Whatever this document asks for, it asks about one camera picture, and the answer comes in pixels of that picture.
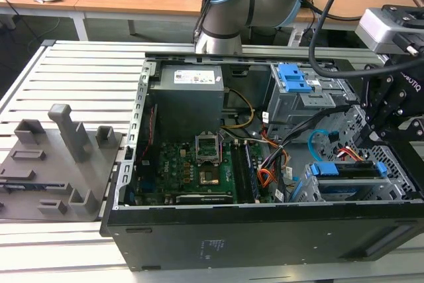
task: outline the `motherboard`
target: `motherboard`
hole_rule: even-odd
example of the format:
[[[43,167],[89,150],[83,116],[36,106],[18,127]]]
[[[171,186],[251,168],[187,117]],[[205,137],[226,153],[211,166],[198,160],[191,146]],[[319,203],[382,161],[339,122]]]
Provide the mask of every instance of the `motherboard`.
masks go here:
[[[199,159],[199,155],[212,158],[214,154],[209,140],[163,142],[156,169],[141,170],[138,176],[135,200],[142,205],[191,205],[254,202],[260,197],[256,173],[262,149],[258,143],[219,142],[218,162]]]

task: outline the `blue bracket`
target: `blue bracket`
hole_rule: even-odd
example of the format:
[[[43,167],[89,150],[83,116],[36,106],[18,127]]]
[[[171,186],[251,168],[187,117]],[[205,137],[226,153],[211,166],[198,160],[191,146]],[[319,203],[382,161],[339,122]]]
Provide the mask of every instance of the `blue bracket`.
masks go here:
[[[314,162],[311,165],[311,171],[315,176],[337,176],[339,170],[334,162]]]
[[[278,76],[289,93],[312,92],[312,87],[305,81],[305,74],[299,70],[296,64],[279,64]]]
[[[387,177],[387,167],[383,162],[377,162],[376,168],[378,169],[381,177]]]

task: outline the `orange wire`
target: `orange wire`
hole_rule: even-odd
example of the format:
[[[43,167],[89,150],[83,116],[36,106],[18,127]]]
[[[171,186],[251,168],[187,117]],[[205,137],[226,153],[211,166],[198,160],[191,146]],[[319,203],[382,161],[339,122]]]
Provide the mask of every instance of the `orange wire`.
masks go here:
[[[350,149],[347,149],[345,147],[342,147],[339,149],[339,152],[345,152],[346,154],[348,154],[352,159],[354,160],[363,160],[361,157],[355,155],[355,153],[353,153],[352,151],[350,151]]]

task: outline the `label sticker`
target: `label sticker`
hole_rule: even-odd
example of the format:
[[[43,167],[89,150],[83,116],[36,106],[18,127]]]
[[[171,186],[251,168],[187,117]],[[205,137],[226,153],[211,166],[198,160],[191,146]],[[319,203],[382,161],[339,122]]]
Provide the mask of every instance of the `label sticker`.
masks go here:
[[[306,80],[306,83],[308,83],[309,85],[321,86],[318,80]]]
[[[270,122],[270,114],[268,112],[262,112],[262,122],[265,124]]]
[[[293,180],[293,168],[287,166],[286,167],[286,178]]]
[[[276,189],[276,198],[281,202],[284,202],[284,194],[278,189]]]
[[[224,248],[225,240],[203,240],[200,244],[200,259],[211,260]]]
[[[214,71],[177,70],[174,73],[175,84],[215,84]]]

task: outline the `metal frame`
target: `metal frame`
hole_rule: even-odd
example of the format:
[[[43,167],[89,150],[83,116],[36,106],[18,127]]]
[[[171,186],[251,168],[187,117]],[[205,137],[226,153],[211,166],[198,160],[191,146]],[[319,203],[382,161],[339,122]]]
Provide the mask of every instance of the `metal frame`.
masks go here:
[[[179,22],[179,23],[195,23],[197,20],[196,16],[190,15],[157,15],[157,14],[146,14],[146,13],[112,13],[105,11],[75,11],[68,10],[53,10],[53,9],[28,9],[19,8],[14,5],[14,8],[20,15],[24,16],[41,16],[41,17],[64,17],[71,18],[74,21],[75,29],[78,34],[80,41],[88,41],[89,37],[87,34],[86,19],[117,19],[127,20],[129,27],[129,34],[136,34],[134,27],[134,21],[167,21],[167,22]],[[15,12],[9,7],[0,7],[0,14],[14,15]],[[290,24],[289,27],[293,28],[290,34],[288,46],[298,47],[300,45],[301,38],[304,30],[311,23],[297,23]],[[349,25],[345,23],[325,23],[323,29],[328,30],[347,30],[354,31],[356,25]]]

